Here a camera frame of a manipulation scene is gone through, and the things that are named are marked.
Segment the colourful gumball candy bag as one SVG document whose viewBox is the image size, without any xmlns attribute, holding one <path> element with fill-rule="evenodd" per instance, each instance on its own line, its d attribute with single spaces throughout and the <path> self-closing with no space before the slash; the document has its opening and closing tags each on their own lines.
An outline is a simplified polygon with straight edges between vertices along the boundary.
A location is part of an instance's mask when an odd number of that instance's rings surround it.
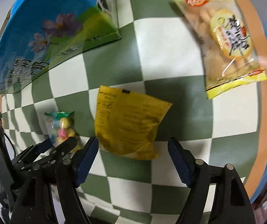
<svg viewBox="0 0 267 224">
<path fill-rule="evenodd" d="M 77 150 L 82 148 L 81 143 L 79 143 L 79 135 L 75 131 L 74 114 L 74 111 L 52 111 L 44 113 L 47 133 L 54 147 L 57 147 L 69 137 L 77 139 L 77 145 L 71 150 L 71 154 L 75 154 Z"/>
</svg>

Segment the yellow snack bag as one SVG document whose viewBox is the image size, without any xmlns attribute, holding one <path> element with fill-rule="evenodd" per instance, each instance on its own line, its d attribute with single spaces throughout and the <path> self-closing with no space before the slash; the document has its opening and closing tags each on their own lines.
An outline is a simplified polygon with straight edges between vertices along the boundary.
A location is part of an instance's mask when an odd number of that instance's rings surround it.
<svg viewBox="0 0 267 224">
<path fill-rule="evenodd" d="M 103 149 L 126 158 L 153 160 L 159 124 L 170 102 L 122 88 L 100 86 L 94 129 Z"/>
</svg>

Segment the clear yellow biscuit stick bag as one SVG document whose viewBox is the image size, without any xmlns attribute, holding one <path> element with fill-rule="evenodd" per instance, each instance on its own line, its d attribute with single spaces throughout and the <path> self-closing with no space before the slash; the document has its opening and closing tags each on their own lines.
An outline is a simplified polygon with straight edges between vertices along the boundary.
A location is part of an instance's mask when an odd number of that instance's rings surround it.
<svg viewBox="0 0 267 224">
<path fill-rule="evenodd" d="M 235 0 L 173 0 L 200 42 L 205 92 L 212 99 L 267 80 Z"/>
</svg>

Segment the blue green milk carton box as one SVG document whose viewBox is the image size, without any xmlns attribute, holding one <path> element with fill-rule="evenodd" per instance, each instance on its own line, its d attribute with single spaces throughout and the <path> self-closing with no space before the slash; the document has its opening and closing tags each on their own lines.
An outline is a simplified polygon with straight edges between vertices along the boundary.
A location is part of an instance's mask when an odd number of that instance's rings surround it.
<svg viewBox="0 0 267 224">
<path fill-rule="evenodd" d="M 16 0 L 0 31 L 0 95 L 120 37 L 115 0 Z"/>
</svg>

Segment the green white checkered tablecloth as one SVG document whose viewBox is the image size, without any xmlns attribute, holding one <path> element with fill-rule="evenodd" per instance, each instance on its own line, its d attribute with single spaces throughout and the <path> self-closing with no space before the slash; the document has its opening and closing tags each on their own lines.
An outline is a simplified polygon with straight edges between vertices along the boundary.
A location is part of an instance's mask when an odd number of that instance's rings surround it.
<svg viewBox="0 0 267 224">
<path fill-rule="evenodd" d="M 159 157 L 137 161 L 99 151 L 79 188 L 85 212 L 109 223 L 174 223 L 189 194 L 167 149 L 175 136 L 194 157 L 231 163 L 248 180 L 259 142 L 260 85 L 208 100 L 200 48 L 171 0 L 117 0 L 121 40 L 87 51 L 2 98 L 5 131 L 18 150 L 44 140 L 44 113 L 73 111 L 82 142 L 94 135 L 99 86 L 144 93 L 172 106 L 161 122 Z"/>
</svg>

